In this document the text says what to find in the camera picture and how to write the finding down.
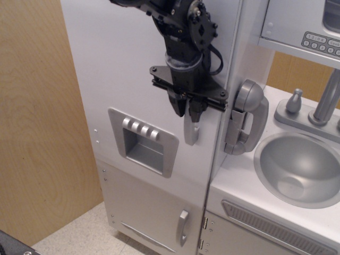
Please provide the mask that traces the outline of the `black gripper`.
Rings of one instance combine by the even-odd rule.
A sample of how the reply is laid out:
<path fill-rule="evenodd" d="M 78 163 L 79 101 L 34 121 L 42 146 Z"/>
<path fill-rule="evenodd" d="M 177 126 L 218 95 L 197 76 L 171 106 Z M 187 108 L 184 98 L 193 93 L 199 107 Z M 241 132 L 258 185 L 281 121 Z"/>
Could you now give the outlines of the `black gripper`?
<path fill-rule="evenodd" d="M 153 85 L 168 93 L 169 102 L 179 117 L 185 114 L 186 100 L 189 101 L 189 114 L 193 123 L 200 121 L 207 107 L 219 111 L 226 109 L 228 92 L 207 74 L 201 66 L 189 71 L 178 71 L 169 66 L 152 66 Z"/>

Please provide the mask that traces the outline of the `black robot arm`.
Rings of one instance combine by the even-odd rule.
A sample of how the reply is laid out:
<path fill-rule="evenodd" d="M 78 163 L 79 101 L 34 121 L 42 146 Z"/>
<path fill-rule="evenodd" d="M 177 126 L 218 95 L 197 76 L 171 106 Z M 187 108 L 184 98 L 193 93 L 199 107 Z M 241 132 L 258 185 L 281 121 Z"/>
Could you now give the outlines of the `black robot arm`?
<path fill-rule="evenodd" d="M 220 62 L 211 69 L 211 54 L 223 57 L 212 45 L 218 25 L 211 21 L 202 1 L 113 1 L 122 7 L 134 7 L 152 17 L 166 46 L 166 66 L 153 66 L 153 85 L 167 90 L 175 113 L 189 113 L 192 123 L 200 121 L 208 108 L 226 109 L 228 93 L 213 76 L 224 67 Z"/>

